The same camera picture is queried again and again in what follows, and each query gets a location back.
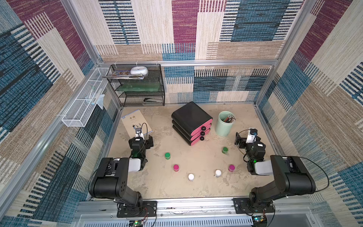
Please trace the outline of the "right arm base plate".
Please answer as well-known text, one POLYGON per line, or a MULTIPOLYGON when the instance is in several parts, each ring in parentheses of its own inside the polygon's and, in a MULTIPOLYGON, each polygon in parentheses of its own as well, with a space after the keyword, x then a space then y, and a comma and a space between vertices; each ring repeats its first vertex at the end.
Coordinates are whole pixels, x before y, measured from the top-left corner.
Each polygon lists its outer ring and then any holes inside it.
POLYGON ((252 216, 258 213, 274 213, 275 208, 270 203, 256 203, 249 198, 233 198, 236 214, 252 216))

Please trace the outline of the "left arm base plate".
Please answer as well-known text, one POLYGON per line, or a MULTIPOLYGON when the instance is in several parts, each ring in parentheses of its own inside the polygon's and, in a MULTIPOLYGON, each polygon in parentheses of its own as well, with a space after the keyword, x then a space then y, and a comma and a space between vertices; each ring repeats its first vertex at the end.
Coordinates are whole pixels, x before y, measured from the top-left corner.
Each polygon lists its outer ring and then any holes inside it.
POLYGON ((117 204, 118 218, 146 218, 157 216, 157 201, 143 201, 140 206, 117 204))

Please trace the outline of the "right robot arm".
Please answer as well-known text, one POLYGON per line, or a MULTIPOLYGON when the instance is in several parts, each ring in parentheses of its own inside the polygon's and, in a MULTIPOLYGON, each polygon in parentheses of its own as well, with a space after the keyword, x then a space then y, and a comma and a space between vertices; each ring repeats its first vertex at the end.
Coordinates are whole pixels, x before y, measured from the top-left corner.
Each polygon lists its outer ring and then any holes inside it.
POLYGON ((300 157, 271 155, 266 160, 266 145, 261 142, 257 129, 242 132, 247 132, 247 136, 241 137, 241 133, 237 132, 234 144, 238 150, 245 149, 247 171, 253 176, 273 176, 274 180, 253 188, 248 198, 233 199, 237 213, 247 210, 263 212, 272 209, 273 201, 277 199, 317 192, 315 181, 300 157))

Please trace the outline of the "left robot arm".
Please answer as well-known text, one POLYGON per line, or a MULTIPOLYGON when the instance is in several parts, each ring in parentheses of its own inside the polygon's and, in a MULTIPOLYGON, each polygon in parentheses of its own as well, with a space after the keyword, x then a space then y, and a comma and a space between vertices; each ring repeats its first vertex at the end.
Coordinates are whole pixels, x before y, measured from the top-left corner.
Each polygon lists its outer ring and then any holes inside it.
POLYGON ((98 199, 110 199, 127 208, 142 207, 143 198, 127 186, 130 172, 142 171, 147 163, 146 151, 154 146, 152 136, 137 136, 129 140, 128 158, 103 158, 91 177, 89 194, 98 199))

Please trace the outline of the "white paint can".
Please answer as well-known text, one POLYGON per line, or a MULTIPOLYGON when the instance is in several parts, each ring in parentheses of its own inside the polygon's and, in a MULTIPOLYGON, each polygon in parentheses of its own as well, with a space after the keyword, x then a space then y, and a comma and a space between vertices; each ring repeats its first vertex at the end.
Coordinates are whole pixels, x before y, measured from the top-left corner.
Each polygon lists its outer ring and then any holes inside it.
POLYGON ((219 170, 219 169, 217 169, 216 171, 215 171, 215 177, 220 177, 222 175, 222 171, 221 170, 219 170))
POLYGON ((189 175, 188 175, 188 180, 189 180, 189 181, 193 181, 194 179, 195 179, 194 174, 189 174, 189 175))

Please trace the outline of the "black drawer cabinet shell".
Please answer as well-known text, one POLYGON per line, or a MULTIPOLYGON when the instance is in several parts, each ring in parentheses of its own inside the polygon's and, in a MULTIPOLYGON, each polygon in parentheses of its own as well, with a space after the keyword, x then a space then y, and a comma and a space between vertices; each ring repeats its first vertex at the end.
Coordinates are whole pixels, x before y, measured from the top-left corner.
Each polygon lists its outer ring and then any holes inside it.
POLYGON ((189 102, 171 115, 173 129, 190 145, 191 132, 209 119, 206 111, 194 102, 189 102))

